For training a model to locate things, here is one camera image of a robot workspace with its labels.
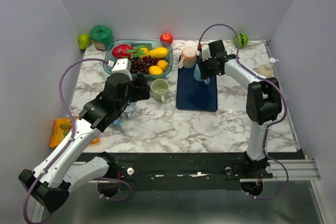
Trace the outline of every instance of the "bunch of grapes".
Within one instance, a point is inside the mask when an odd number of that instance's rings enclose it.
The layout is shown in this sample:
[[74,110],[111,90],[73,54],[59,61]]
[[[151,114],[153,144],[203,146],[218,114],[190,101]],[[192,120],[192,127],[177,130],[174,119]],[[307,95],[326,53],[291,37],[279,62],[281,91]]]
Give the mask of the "bunch of grapes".
[[166,58],[159,59],[159,58],[156,58],[156,57],[152,58],[152,57],[149,57],[149,56],[145,56],[142,59],[133,58],[133,59],[131,59],[131,73],[148,74],[149,73],[149,67],[156,66],[156,64],[158,64],[159,60],[167,61]]

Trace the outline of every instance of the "orange box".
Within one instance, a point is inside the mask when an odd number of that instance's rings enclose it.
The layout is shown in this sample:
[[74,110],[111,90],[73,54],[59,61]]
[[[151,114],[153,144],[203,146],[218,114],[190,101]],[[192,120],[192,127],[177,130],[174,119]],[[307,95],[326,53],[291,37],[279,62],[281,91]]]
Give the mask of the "orange box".
[[[71,121],[70,118],[58,118],[54,121],[54,126],[52,128],[52,136],[49,146],[51,148],[56,148],[60,142],[68,135],[71,130]],[[99,142],[98,138],[95,138],[91,144],[96,144]]]

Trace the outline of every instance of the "light blue object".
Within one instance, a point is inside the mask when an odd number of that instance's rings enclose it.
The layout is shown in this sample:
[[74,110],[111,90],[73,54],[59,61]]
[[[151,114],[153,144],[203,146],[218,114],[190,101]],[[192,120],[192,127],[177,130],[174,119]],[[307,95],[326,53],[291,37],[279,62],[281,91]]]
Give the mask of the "light blue object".
[[[152,74],[144,74],[144,76],[147,80],[153,81],[153,80],[156,80],[156,79],[164,79],[166,77],[166,75],[169,74],[172,71],[174,55],[173,55],[173,48],[168,43],[166,43],[164,41],[160,41],[160,40],[119,39],[119,40],[116,40],[115,42],[113,42],[109,46],[109,48],[106,51],[105,60],[112,60],[113,62],[116,62],[117,59],[114,56],[112,56],[112,50],[113,50],[113,48],[115,48],[116,46],[121,45],[121,44],[127,44],[127,45],[130,45],[131,47],[144,45],[148,48],[149,51],[154,49],[154,48],[157,48],[157,47],[165,47],[165,48],[168,49],[169,53],[166,56],[166,59],[168,61],[167,70],[162,74],[156,74],[154,76]],[[106,63],[103,64],[103,67],[104,67],[104,70],[105,70],[106,73],[112,74],[112,68],[107,66]]]
[[131,102],[130,105],[126,107],[126,109],[124,110],[124,115],[126,116],[126,118],[129,119],[134,117],[134,114],[136,113],[136,107],[137,107],[136,102]]
[[119,117],[117,120],[115,120],[113,123],[111,123],[110,125],[112,127],[117,127],[119,131],[122,131],[122,127],[120,125],[121,123],[121,117]]
[[195,66],[194,78],[195,78],[196,81],[204,81],[205,84],[209,84],[210,83],[210,79],[209,78],[207,78],[205,80],[202,80],[202,78],[201,78],[201,71],[200,71],[200,68],[198,67],[198,64],[196,64],[196,66]]

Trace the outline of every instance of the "beige bottle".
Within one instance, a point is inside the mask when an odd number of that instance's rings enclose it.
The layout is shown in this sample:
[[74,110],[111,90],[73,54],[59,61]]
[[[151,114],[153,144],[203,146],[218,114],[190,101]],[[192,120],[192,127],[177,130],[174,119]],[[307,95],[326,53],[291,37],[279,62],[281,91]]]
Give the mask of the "beige bottle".
[[269,58],[267,64],[262,64],[257,68],[256,72],[266,78],[271,78],[274,73],[273,64],[278,61],[274,58]]

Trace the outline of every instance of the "fruit basket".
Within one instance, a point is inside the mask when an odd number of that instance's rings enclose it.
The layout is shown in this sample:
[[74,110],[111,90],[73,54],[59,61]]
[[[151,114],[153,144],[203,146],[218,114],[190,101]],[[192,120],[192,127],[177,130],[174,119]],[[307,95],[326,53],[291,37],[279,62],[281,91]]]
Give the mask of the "fruit basket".
[[[138,47],[138,46],[145,46],[149,51],[155,48],[159,48],[159,47],[164,47],[166,48],[169,53],[168,55],[165,57],[165,60],[168,62],[168,68],[162,73],[162,74],[149,74],[149,73],[145,73],[146,71],[146,66],[144,66],[144,76],[147,80],[156,80],[156,79],[164,79],[167,74],[169,74],[172,71],[172,67],[173,67],[173,49],[171,47],[171,45],[169,45],[168,43],[164,42],[164,41],[159,41],[159,40],[137,40],[137,39],[120,39],[120,40],[116,40],[115,42],[113,42],[107,52],[106,52],[106,56],[105,56],[105,60],[112,60],[114,62],[117,61],[117,59],[112,55],[112,50],[122,44],[126,44],[129,45],[131,47]],[[153,64],[153,60],[150,58],[149,62],[146,63],[150,63],[150,65]],[[106,73],[111,74],[112,68],[107,66],[106,63],[103,64],[104,70]],[[136,77],[136,73],[133,71],[132,73],[132,77]]]

